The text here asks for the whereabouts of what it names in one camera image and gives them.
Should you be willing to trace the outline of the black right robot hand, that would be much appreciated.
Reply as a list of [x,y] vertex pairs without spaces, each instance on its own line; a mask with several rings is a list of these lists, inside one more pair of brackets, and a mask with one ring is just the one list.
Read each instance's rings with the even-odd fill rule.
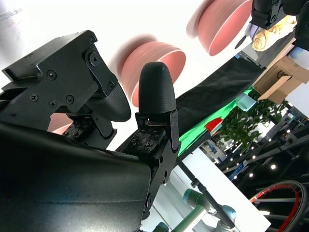
[[86,30],[51,40],[3,70],[0,229],[138,232],[179,153],[172,78],[142,68],[137,130],[108,145],[131,110]]

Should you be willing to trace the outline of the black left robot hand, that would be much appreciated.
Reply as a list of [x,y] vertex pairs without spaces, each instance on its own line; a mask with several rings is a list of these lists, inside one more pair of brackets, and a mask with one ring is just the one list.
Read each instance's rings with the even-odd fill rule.
[[270,29],[287,15],[300,14],[306,0],[253,0],[251,24]]

